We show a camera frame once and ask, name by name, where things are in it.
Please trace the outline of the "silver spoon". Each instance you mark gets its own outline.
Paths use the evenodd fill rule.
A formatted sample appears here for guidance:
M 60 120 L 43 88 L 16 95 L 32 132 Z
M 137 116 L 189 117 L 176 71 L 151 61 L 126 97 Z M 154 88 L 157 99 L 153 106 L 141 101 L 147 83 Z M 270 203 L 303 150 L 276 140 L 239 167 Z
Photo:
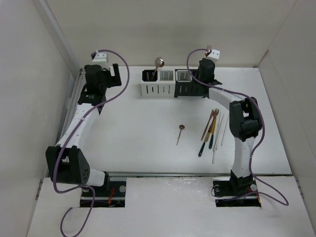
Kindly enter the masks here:
M 163 58 L 162 57 L 157 57 L 155 59 L 155 70 L 154 70 L 154 74 L 153 74 L 153 78 L 155 78 L 155 74 L 156 72 L 158 71 L 158 65 L 161 63 L 161 62 L 164 62 Z

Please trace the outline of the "small copper spoon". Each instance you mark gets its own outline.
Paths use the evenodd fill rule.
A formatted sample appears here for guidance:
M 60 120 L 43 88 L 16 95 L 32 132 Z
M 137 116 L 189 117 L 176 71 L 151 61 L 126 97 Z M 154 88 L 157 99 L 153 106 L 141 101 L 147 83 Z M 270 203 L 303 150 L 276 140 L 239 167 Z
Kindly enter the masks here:
M 178 138 L 177 138 L 177 145 L 179 143 L 179 140 L 180 140 L 180 137 L 181 137 L 181 133 L 182 133 L 182 130 L 185 129 L 185 126 L 183 124 L 179 125 L 179 129 L 180 129 L 180 132 L 179 132 L 179 135 L 178 135 Z

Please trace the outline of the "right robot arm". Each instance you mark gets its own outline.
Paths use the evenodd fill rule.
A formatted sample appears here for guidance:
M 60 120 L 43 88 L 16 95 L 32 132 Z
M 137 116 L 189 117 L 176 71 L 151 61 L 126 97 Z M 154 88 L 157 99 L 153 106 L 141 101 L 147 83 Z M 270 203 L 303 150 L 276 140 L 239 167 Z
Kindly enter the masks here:
M 231 169 L 235 179 L 229 181 L 229 189 L 239 195 L 246 190 L 243 178 L 251 176 L 249 162 L 255 138 L 262 129 L 262 115 L 256 98 L 241 92 L 220 88 L 215 80 L 215 63 L 203 58 L 199 61 L 197 79 L 210 87 L 209 98 L 229 110 L 229 128 L 235 138 L 235 159 Z

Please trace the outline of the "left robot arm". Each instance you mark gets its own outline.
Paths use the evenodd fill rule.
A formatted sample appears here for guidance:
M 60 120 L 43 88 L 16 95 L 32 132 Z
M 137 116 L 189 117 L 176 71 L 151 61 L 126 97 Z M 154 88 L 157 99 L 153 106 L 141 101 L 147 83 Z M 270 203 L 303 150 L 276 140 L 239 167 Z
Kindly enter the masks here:
M 46 149 L 45 156 L 49 176 L 56 183 L 93 186 L 94 191 L 105 196 L 111 184 L 104 171 L 92 169 L 82 147 L 85 139 L 103 109 L 106 90 L 121 86 L 118 64 L 113 64 L 114 73 L 100 65 L 84 67 L 85 84 L 75 107 L 74 117 L 55 146 Z

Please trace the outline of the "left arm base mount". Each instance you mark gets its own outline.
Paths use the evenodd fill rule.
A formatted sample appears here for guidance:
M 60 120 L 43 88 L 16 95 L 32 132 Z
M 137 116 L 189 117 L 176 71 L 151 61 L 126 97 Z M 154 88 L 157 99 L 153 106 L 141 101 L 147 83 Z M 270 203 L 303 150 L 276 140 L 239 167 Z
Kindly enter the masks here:
M 105 186 L 93 186 L 95 199 L 93 207 L 125 207 L 126 178 L 109 177 Z

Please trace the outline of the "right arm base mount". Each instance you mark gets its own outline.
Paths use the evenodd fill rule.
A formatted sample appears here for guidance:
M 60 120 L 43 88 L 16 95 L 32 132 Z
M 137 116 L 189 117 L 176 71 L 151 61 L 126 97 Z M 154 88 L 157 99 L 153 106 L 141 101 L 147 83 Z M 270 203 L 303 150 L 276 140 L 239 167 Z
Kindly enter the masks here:
M 237 178 L 231 171 L 230 177 L 215 177 L 211 193 L 216 207 L 261 207 L 252 175 Z

